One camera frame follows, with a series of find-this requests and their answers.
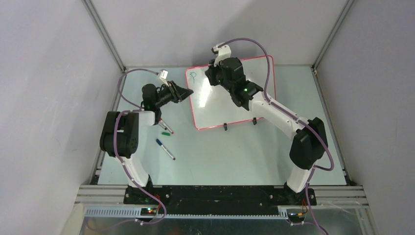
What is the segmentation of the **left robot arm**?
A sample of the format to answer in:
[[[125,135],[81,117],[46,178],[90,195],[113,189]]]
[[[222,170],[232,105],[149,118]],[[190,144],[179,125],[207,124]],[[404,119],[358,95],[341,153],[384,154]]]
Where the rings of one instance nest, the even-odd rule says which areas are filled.
[[[138,150],[139,130],[161,122],[161,107],[169,102],[180,103],[194,93],[193,90],[167,81],[160,87],[146,84],[142,87],[142,104],[139,110],[110,111],[106,115],[100,136],[100,149],[110,157],[117,158],[128,177],[128,185],[138,188],[136,198],[143,204],[154,200],[155,191],[147,186],[149,174],[142,164],[136,164],[132,155]]]

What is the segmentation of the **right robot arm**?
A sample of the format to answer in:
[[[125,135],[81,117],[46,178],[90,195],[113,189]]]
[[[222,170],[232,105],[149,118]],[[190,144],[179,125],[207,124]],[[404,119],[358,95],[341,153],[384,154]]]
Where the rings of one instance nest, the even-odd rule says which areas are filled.
[[[246,78],[242,62],[236,57],[218,63],[210,60],[205,74],[210,85],[223,87],[237,107],[265,118],[291,140],[289,157],[294,167],[285,183],[288,188],[284,197],[289,204],[298,204],[304,199],[303,190],[316,161],[328,149],[323,121],[301,117],[271,98],[264,88]]]

